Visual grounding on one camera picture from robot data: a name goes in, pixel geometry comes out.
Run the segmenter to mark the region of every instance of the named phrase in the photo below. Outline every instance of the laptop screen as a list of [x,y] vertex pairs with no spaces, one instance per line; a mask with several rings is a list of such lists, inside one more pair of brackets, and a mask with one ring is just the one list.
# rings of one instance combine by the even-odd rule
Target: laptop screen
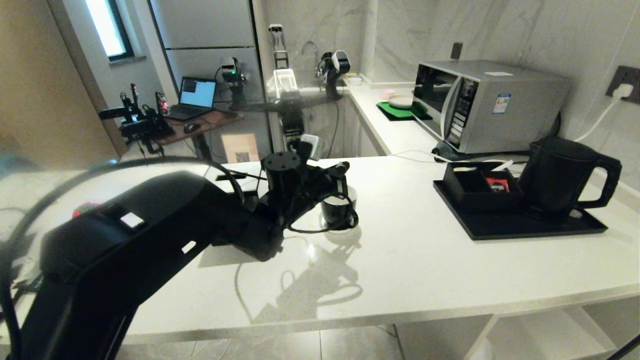
[[180,103],[210,108],[213,106],[213,95],[216,82],[208,79],[182,78]]

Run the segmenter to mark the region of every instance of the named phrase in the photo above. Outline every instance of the window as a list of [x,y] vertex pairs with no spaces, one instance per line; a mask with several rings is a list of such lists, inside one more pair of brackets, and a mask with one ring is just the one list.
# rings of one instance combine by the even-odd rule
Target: window
[[116,0],[86,0],[100,41],[110,61],[133,56]]

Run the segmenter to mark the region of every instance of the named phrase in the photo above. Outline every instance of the refrigerator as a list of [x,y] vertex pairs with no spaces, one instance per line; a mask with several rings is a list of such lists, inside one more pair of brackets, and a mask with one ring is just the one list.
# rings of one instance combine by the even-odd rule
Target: refrigerator
[[[176,91],[183,76],[213,78],[221,59],[238,59],[247,79],[247,103],[264,102],[264,81],[250,0],[150,0],[160,43],[166,54]],[[231,104],[231,91],[217,77],[215,108]],[[258,160],[273,152],[267,113],[243,113],[244,120],[205,134],[214,160],[221,163]],[[250,148],[247,158],[245,148]],[[253,153],[257,148],[257,157]]]

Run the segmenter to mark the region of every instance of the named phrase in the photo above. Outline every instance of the black box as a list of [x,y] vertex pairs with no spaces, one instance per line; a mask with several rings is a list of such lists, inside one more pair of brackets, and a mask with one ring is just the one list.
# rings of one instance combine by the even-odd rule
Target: black box
[[[500,163],[494,161],[447,164],[443,183],[458,208],[470,213],[518,209],[524,194],[509,170],[492,171],[498,166]],[[455,171],[455,168],[468,169]],[[487,177],[505,179],[509,191],[494,192],[486,180]]]

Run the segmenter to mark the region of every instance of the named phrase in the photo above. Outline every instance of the faucet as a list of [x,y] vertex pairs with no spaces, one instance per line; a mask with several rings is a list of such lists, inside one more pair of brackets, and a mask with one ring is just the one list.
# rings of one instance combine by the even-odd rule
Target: faucet
[[305,49],[307,48],[308,45],[311,45],[314,47],[314,72],[316,77],[319,76],[318,74],[318,47],[316,46],[316,43],[309,40],[308,42],[305,42],[305,45],[302,46],[302,51],[300,51],[300,54],[304,55],[305,54]]

